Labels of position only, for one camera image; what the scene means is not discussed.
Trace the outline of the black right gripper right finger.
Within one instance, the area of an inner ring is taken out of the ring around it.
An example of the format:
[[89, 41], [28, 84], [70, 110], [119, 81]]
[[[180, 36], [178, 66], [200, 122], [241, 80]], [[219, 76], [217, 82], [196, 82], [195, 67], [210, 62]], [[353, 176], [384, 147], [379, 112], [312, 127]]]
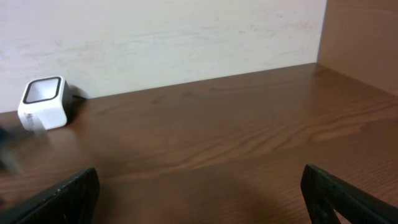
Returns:
[[307, 164], [300, 188], [312, 223], [339, 223], [337, 213], [350, 223], [397, 223], [397, 207]]

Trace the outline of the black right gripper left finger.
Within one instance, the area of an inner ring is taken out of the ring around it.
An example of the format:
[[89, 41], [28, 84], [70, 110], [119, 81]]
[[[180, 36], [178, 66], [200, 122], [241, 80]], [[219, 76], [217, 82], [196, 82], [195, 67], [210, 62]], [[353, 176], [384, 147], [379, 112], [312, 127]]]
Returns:
[[91, 223], [99, 192], [96, 169], [83, 169], [1, 212], [1, 223]]

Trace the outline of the white barcode scanner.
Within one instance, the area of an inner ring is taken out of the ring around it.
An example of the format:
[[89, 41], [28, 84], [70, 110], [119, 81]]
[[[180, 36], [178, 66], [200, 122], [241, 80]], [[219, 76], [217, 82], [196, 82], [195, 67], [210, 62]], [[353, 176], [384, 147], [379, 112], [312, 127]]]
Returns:
[[27, 131], [61, 128], [70, 120], [72, 101], [63, 77], [37, 79], [27, 84], [17, 114]]

